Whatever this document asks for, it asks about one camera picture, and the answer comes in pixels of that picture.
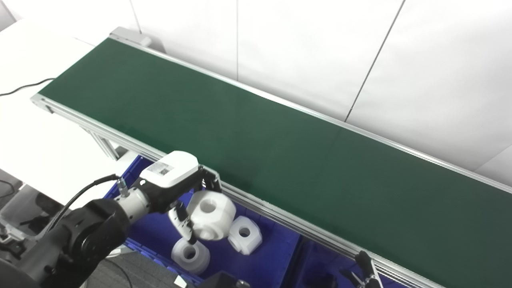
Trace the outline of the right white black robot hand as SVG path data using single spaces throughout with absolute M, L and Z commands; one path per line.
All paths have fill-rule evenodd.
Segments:
M 362 270 L 362 278 L 353 271 L 340 269 L 342 274 L 355 288 L 384 288 L 379 273 L 375 267 L 373 258 L 365 250 L 360 250 L 354 257 L 356 264 Z

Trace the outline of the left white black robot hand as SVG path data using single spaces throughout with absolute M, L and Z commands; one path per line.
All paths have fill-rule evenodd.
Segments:
M 148 214 L 168 214 L 173 226 L 191 245 L 197 242 L 197 237 L 180 197 L 196 188 L 222 191 L 219 173 L 199 164 L 197 157 L 184 151 L 173 151 L 149 165 L 133 187 L 146 197 Z

